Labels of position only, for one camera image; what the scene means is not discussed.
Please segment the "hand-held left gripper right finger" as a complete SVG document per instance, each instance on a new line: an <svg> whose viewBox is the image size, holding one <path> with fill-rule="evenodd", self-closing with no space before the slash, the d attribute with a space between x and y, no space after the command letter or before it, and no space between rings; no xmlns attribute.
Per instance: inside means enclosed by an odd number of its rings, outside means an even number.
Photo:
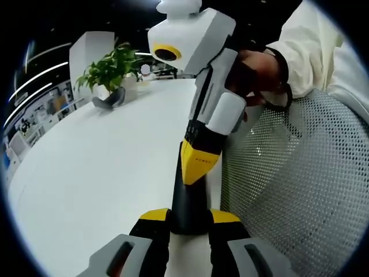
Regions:
<svg viewBox="0 0 369 277"><path fill-rule="evenodd" d="M210 210L212 276L291 276L289 258L260 238L252 238L230 212Z"/></svg>

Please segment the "person's right hand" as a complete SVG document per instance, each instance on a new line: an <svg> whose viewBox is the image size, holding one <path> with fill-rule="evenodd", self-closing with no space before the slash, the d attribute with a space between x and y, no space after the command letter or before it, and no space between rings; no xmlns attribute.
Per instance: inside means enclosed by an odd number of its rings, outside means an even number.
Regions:
<svg viewBox="0 0 369 277"><path fill-rule="evenodd" d="M275 56L258 51L239 51L228 74L225 88L241 96L247 107L266 103L261 92L282 95L284 89Z"/></svg>

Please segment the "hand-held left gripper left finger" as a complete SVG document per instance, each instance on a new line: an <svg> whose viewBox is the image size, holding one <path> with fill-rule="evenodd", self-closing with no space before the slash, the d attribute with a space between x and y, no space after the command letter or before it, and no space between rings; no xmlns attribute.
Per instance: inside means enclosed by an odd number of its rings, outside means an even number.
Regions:
<svg viewBox="0 0 369 277"><path fill-rule="evenodd" d="M164 276L169 242L170 210L151 210L129 234L119 234L92 254L79 276Z"/></svg>

